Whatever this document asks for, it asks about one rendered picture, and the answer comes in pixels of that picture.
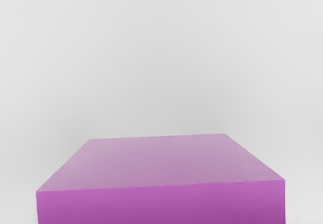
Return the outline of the purple block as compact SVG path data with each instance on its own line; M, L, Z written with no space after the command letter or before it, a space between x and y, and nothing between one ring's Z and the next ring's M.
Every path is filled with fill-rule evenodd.
M284 178L226 134L89 140L36 202L38 224L286 224Z

